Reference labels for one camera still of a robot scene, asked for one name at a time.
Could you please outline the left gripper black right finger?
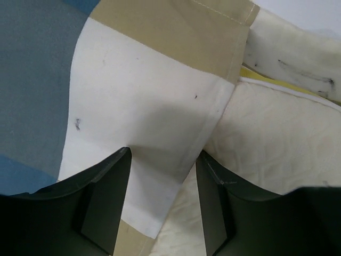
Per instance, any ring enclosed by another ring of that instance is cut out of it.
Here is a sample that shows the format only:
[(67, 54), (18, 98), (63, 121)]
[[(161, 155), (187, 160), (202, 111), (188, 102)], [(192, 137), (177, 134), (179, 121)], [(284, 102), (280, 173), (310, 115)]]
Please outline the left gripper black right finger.
[(340, 188), (279, 195), (206, 152), (196, 175), (207, 255), (340, 255)]

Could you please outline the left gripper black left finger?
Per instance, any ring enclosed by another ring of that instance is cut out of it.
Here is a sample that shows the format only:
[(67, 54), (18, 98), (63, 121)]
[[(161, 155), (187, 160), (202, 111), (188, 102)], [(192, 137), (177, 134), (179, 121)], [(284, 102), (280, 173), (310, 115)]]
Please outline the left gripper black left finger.
[(35, 193), (1, 196), (1, 255), (112, 255), (132, 152)]

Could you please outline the cream pillow with duck patch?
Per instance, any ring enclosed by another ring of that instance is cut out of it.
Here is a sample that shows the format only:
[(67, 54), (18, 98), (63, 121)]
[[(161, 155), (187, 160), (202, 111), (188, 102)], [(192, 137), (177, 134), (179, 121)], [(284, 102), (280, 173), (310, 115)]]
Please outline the cream pillow with duck patch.
[(206, 150), (275, 193), (340, 185), (340, 34), (261, 6), (240, 78)]

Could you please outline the blue beige plaid pillowcase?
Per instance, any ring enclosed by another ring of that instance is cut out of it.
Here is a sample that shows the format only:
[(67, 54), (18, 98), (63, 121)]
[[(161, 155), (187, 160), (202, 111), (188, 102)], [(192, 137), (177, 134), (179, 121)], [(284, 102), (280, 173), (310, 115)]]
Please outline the blue beige plaid pillowcase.
[(1, 194), (133, 157), (112, 255), (149, 255), (221, 119), (251, 1), (1, 1)]

